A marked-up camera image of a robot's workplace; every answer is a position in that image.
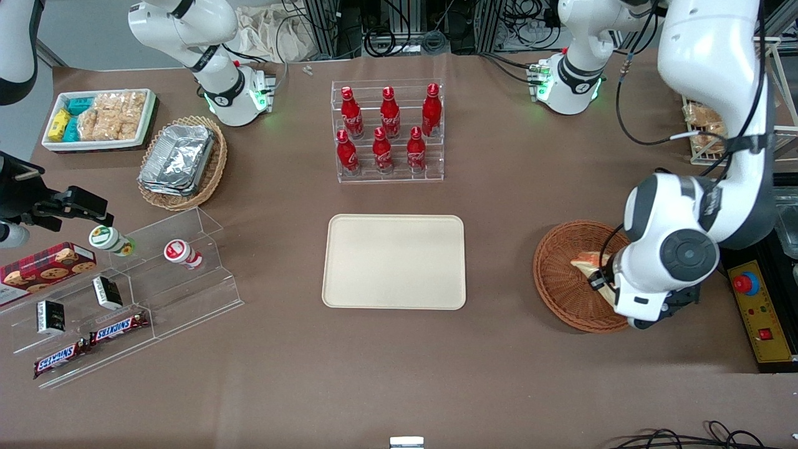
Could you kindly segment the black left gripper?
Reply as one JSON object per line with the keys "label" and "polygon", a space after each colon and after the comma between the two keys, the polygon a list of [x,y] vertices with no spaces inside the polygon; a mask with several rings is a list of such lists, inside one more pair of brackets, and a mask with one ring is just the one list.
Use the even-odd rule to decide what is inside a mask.
{"label": "black left gripper", "polygon": [[615,272],[612,266],[602,266],[601,274],[592,274],[588,278],[588,284],[595,292],[603,290],[604,298],[616,298],[617,288],[615,286]]}

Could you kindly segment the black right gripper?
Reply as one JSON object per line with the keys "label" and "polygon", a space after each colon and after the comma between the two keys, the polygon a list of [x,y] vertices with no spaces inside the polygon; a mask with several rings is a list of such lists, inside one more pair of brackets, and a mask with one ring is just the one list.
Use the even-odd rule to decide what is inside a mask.
{"label": "black right gripper", "polygon": [[[58,196],[42,179],[45,170],[5,152],[1,170],[2,219],[14,224],[42,228],[61,228],[62,220]],[[114,215],[107,212],[108,202],[103,197],[78,186],[70,186],[62,195],[65,208],[62,217],[80,218],[98,225],[112,227]]]}

